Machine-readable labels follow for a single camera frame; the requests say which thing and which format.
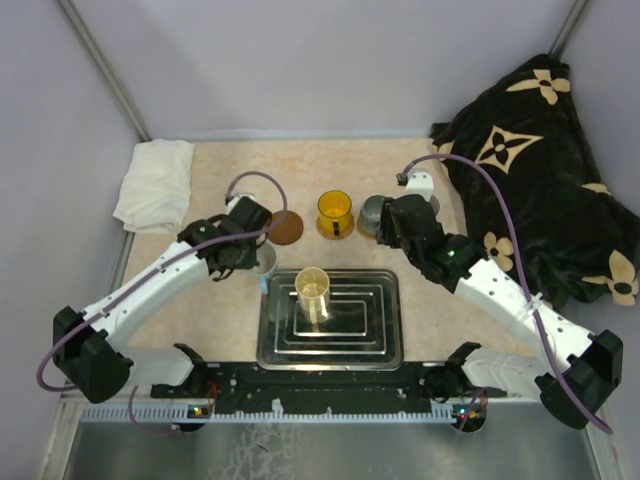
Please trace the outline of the grey mug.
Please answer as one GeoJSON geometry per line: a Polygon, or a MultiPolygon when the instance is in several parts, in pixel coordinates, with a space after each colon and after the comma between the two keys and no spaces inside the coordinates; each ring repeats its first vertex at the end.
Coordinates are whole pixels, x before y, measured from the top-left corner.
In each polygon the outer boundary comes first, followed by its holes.
{"type": "Polygon", "coordinates": [[[383,195],[372,195],[368,197],[363,203],[358,220],[368,222],[376,222],[378,224],[378,230],[380,225],[382,207],[385,201],[385,197],[383,195]]]}

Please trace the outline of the white mug blue handle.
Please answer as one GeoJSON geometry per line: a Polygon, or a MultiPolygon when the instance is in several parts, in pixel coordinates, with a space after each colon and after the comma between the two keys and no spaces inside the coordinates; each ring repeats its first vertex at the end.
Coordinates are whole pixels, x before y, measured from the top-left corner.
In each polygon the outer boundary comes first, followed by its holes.
{"type": "Polygon", "coordinates": [[[277,267],[277,252],[268,242],[262,244],[256,251],[257,265],[249,273],[257,279],[262,295],[269,291],[269,281],[277,267]]]}

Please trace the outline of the dark wooden coaster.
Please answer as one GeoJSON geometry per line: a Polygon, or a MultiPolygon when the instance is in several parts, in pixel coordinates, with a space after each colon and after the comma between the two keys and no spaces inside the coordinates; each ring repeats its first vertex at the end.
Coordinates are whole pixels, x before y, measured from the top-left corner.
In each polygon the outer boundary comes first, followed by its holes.
{"type": "Polygon", "coordinates": [[[267,234],[267,239],[280,246],[287,246],[297,242],[304,232],[304,222],[301,216],[293,211],[275,212],[271,220],[277,226],[267,234]]]}

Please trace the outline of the woven rattan coaster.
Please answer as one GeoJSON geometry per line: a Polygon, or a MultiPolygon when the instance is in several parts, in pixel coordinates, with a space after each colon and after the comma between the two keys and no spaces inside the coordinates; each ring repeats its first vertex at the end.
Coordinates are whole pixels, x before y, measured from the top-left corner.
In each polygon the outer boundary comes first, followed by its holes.
{"type": "Polygon", "coordinates": [[[322,221],[321,221],[320,217],[316,218],[315,226],[316,226],[316,230],[318,231],[320,236],[322,236],[323,238],[325,238],[327,240],[333,240],[333,241],[346,239],[347,237],[349,237],[353,233],[353,230],[355,229],[355,223],[354,223],[354,217],[353,216],[349,217],[349,223],[348,223],[346,229],[344,231],[341,231],[338,235],[335,235],[333,231],[325,230],[323,225],[322,225],[322,221]]]}
{"type": "Polygon", "coordinates": [[[377,235],[377,231],[378,231],[378,224],[376,222],[368,222],[368,221],[362,221],[361,219],[359,219],[356,222],[356,228],[357,231],[366,239],[369,240],[375,240],[376,239],[376,235],[377,235]]]}

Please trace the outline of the yellow cup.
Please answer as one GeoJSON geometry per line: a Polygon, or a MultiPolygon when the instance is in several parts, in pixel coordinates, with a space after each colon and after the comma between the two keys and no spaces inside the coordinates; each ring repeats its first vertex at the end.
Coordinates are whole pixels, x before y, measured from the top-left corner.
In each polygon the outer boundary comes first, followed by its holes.
{"type": "Polygon", "coordinates": [[[323,193],[317,202],[318,217],[325,230],[338,235],[344,231],[352,215],[352,201],[348,194],[340,190],[323,193]]]}

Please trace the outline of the cream tall cup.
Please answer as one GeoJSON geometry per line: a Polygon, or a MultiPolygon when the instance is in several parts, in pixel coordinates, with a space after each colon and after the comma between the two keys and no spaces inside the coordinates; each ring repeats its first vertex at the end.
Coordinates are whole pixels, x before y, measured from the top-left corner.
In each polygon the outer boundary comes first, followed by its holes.
{"type": "Polygon", "coordinates": [[[298,302],[312,324],[321,324],[329,318],[330,278],[318,267],[301,270],[295,278],[298,302]]]}

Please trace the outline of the purple translucent cup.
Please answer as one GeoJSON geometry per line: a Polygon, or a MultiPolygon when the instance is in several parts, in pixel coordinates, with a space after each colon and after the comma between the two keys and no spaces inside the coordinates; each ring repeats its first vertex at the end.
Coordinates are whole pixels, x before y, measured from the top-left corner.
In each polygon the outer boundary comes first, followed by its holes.
{"type": "Polygon", "coordinates": [[[437,215],[440,211],[440,203],[435,196],[431,196],[429,203],[434,211],[434,214],[437,215]]]}

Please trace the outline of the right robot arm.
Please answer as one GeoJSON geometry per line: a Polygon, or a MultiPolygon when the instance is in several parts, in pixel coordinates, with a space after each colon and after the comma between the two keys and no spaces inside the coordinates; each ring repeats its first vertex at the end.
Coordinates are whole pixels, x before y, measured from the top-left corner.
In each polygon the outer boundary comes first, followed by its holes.
{"type": "Polygon", "coordinates": [[[616,334],[595,334],[527,296],[474,241],[444,232],[420,195],[384,198],[376,240],[402,250],[425,279],[483,310],[532,351],[526,357],[473,348],[446,372],[454,393],[493,388],[539,397],[570,428],[599,423],[596,412],[621,382],[623,342],[616,334]]]}

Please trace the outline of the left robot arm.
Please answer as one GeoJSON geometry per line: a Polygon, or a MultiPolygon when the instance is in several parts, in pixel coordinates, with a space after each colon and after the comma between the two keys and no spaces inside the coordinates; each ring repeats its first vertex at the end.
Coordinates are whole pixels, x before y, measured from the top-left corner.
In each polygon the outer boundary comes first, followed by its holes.
{"type": "Polygon", "coordinates": [[[256,267],[257,239],[271,217],[252,197],[236,197],[226,213],[189,224],[156,261],[106,298],[80,312],[62,309],[53,320],[56,367],[94,404],[134,386],[201,394],[208,367],[192,348],[133,348],[129,341],[190,286],[256,267]]]}

